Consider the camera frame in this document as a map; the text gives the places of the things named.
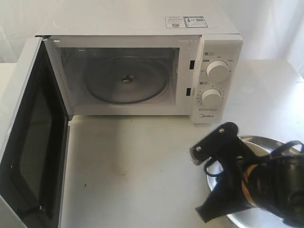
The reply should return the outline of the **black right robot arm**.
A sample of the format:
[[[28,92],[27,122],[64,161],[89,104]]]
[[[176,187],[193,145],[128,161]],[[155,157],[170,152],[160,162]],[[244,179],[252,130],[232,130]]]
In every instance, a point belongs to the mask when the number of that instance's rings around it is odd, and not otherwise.
[[[304,225],[304,151],[290,141],[258,154],[227,122],[190,148],[195,165],[203,165],[216,185],[196,208],[204,222],[258,208],[293,228]]]

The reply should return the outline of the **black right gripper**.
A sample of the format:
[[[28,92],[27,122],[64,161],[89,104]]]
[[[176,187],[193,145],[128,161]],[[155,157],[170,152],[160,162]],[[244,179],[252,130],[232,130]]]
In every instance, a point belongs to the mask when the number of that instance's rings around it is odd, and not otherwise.
[[[204,203],[196,208],[204,222],[253,207],[271,210],[269,205],[258,204],[244,194],[244,189],[253,192],[253,185],[245,177],[245,171],[250,165],[258,164],[260,159],[238,137],[235,123],[218,126],[190,148],[190,156],[195,165],[203,164],[205,170],[215,162],[223,168],[218,174],[205,172],[217,178],[217,184]]]

